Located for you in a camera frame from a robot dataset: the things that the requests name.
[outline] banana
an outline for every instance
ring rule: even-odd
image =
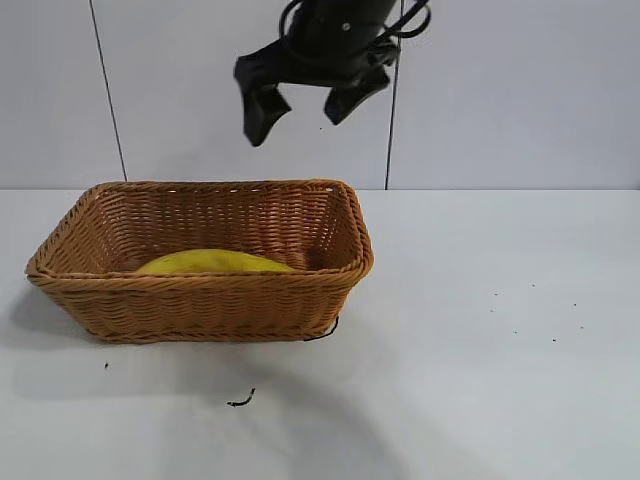
[[[268,258],[219,249],[185,250],[143,265],[136,273],[290,272],[293,268]]]

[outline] black debris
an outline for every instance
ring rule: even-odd
[[[249,394],[249,397],[244,400],[243,402],[227,402],[227,405],[229,405],[230,407],[244,407],[247,403],[249,403],[251,401],[251,399],[253,398],[253,394],[256,393],[256,389],[252,388],[251,389],[251,393]]]

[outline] wicker basket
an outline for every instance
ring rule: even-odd
[[[194,248],[297,271],[132,273]],[[358,200],[341,182],[108,183],[78,200],[27,275],[108,342],[300,340],[331,326],[372,262]]]

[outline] robotic arm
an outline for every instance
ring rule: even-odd
[[[392,39],[413,38],[427,29],[428,2],[415,0],[396,23],[386,26],[396,0],[292,0],[280,17],[280,38],[236,62],[244,133],[251,144],[261,145],[278,119],[291,111],[279,83],[331,88],[324,112],[334,125],[385,89],[389,76],[384,66],[393,65],[400,53]],[[403,31],[421,10],[426,13],[422,23]]]

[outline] black cable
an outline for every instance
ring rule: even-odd
[[[319,57],[319,58],[308,57],[306,55],[303,55],[295,51],[295,49],[291,46],[291,43],[289,42],[289,39],[287,38],[287,33],[285,31],[289,15],[291,15],[291,12],[293,11],[293,9],[296,8],[298,5],[300,5],[303,1],[304,0],[291,0],[291,2],[289,2],[287,6],[284,7],[284,9],[282,10],[282,14],[280,14],[280,21],[278,22],[278,35],[280,36],[280,41],[282,42],[282,45],[284,46],[284,48],[287,50],[287,53],[289,53],[292,57],[296,58],[302,63],[306,63],[308,65],[313,65],[317,67],[331,66],[336,63],[350,60],[372,48],[379,46],[380,44],[389,40],[391,37],[396,37],[396,38],[417,37],[418,35],[423,33],[431,23],[431,8],[428,5],[429,0],[416,0],[415,4],[409,9],[409,11],[407,11],[407,13],[402,15],[402,17],[400,17],[400,19],[396,23],[392,24],[390,27],[387,27],[386,25],[381,25],[380,27],[384,29],[384,32],[382,32],[380,35],[374,38],[366,46],[359,48],[357,50],[354,50],[352,52],[348,52],[346,54],[341,54],[341,55],[332,55],[329,57]],[[420,13],[420,10],[423,10],[423,9],[426,11],[426,16],[422,21],[422,23],[418,27],[414,28],[413,30],[403,31],[402,28],[411,20],[413,20],[413,18],[418,13]]]
[[[333,335],[333,332],[336,331],[336,328],[338,328],[338,322],[340,321],[340,317],[336,317],[336,321],[333,324],[333,328],[331,330],[329,330],[328,333],[324,333],[322,335],[319,335],[317,337],[310,337],[310,338],[305,338],[304,341],[305,342],[312,342],[313,340],[320,340],[321,338],[327,338],[329,335]]]
[[[244,407],[246,404],[248,404],[251,401],[254,393],[256,393],[256,389],[252,388],[251,393],[249,394],[249,397],[246,400],[242,402],[227,402],[227,405],[229,405],[230,407]]]

